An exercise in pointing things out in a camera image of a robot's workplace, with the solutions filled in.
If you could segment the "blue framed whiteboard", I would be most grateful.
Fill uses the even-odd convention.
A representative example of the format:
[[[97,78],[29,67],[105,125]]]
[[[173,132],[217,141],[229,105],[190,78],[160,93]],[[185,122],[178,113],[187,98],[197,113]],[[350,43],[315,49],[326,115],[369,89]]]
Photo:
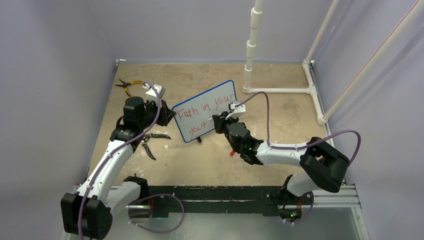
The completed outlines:
[[[220,115],[237,100],[235,83],[229,79],[176,105],[175,122],[185,143],[190,143],[215,129],[213,115]]]

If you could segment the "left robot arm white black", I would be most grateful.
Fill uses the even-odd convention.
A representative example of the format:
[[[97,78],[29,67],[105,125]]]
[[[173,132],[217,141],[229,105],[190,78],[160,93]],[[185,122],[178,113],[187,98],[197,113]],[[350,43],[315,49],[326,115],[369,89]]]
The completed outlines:
[[[111,189],[147,132],[154,125],[167,126],[175,114],[160,98],[143,100],[135,96],[125,100],[123,115],[116,122],[103,157],[85,182],[74,193],[65,193],[60,201],[66,233],[102,240],[114,216],[127,204],[148,201],[147,181],[141,177],[129,176],[115,193]]]

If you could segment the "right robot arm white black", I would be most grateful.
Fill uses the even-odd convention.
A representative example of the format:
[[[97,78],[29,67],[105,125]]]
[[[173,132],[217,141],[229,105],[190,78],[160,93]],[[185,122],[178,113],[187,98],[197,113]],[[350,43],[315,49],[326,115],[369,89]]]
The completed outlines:
[[[288,204],[302,195],[324,190],[338,193],[350,160],[320,137],[299,144],[271,145],[251,135],[243,122],[229,112],[212,116],[217,134],[223,134],[234,153],[250,165],[281,164],[300,167],[303,172],[289,176],[284,182],[280,196]]]

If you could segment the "black handled cutters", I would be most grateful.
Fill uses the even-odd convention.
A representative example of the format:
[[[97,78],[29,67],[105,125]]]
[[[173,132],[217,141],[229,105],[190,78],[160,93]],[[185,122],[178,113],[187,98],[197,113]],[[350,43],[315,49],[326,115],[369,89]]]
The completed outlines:
[[[140,145],[143,147],[146,155],[156,161],[157,159],[154,156],[154,153],[152,152],[152,149],[156,147],[159,143],[162,143],[163,141],[171,140],[172,138],[164,133],[147,133],[141,138]]]

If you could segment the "yellow handled pliers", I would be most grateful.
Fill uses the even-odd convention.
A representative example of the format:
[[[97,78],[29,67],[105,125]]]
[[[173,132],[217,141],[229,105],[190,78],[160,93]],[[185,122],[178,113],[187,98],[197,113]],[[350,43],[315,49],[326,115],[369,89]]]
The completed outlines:
[[[141,81],[141,80],[125,82],[122,79],[119,79],[119,81],[121,82],[121,84],[115,84],[114,86],[123,88],[125,90],[126,95],[129,98],[133,98],[134,97],[134,95],[130,93],[130,90],[129,90],[129,87],[130,86],[133,86],[133,85],[143,85],[144,84],[144,82]]]

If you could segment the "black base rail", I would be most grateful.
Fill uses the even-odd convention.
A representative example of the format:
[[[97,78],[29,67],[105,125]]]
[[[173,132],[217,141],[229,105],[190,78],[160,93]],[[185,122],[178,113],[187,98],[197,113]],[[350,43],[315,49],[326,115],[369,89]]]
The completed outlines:
[[[311,191],[302,196],[288,192],[287,186],[174,186],[149,185],[141,177],[128,176],[124,182],[141,186],[137,204],[152,210],[154,218],[170,213],[261,214],[290,220],[303,215],[302,207],[312,203]]]

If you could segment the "white PVC pipe frame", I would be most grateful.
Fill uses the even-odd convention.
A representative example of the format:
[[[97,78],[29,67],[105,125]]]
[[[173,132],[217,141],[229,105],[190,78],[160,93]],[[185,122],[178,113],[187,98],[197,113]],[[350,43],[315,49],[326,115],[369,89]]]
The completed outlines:
[[[333,18],[333,15],[338,7],[339,1],[333,0],[329,7],[327,8],[325,17],[320,24],[319,30],[314,37],[313,43],[309,48],[306,57],[301,61],[271,61],[271,64],[296,64],[301,65],[306,76],[308,87],[304,88],[283,88],[283,87],[252,87],[251,81],[253,76],[253,65],[254,58],[256,55],[257,48],[257,37],[258,29],[261,25],[263,18],[263,4],[262,0],[256,0],[254,6],[250,10],[250,33],[249,39],[246,41],[246,62],[243,66],[244,70],[244,81],[242,85],[242,92],[245,94],[256,94],[259,92],[265,92],[269,94],[306,94],[310,95],[312,102],[314,104],[314,109],[316,112],[316,120],[319,125],[324,126],[328,123],[330,117],[335,113],[335,111],[342,105],[346,100],[348,94],[353,91],[356,84],[358,84],[374,67],[377,61],[383,56],[383,53],[392,45],[397,38],[402,34],[405,28],[417,18],[418,14],[424,11],[424,2],[422,0],[416,0],[413,5],[408,9],[405,15],[399,20],[395,25],[393,30],[388,34],[384,41],[379,45],[379,47],[373,52],[365,64],[361,67],[358,73],[353,77],[351,82],[339,95],[339,97],[334,101],[331,107],[324,111],[322,110],[322,104],[319,100],[318,87],[314,83],[313,77],[313,66],[314,60],[312,59],[313,54],[316,51],[318,44],[320,43],[325,30],[327,30],[330,21]]]

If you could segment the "aluminium frame rail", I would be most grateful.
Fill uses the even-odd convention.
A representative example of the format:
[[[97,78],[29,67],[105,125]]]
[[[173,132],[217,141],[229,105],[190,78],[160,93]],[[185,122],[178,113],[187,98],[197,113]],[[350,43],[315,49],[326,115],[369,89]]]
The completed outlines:
[[[317,114],[317,121],[320,125],[324,126],[326,135],[331,135],[329,124],[323,120],[324,107],[322,99],[316,85],[316,78],[314,75],[314,61],[303,61],[302,67],[308,80],[309,87],[315,91],[311,94],[315,111]],[[324,190],[315,190],[315,197],[313,206],[315,208],[325,209],[349,209],[351,211],[352,221],[348,224],[349,227],[354,228],[354,235],[359,240],[368,240],[370,238],[368,230],[363,221],[362,209],[358,197],[357,189],[354,185],[346,185],[344,182],[338,193],[331,193]]]

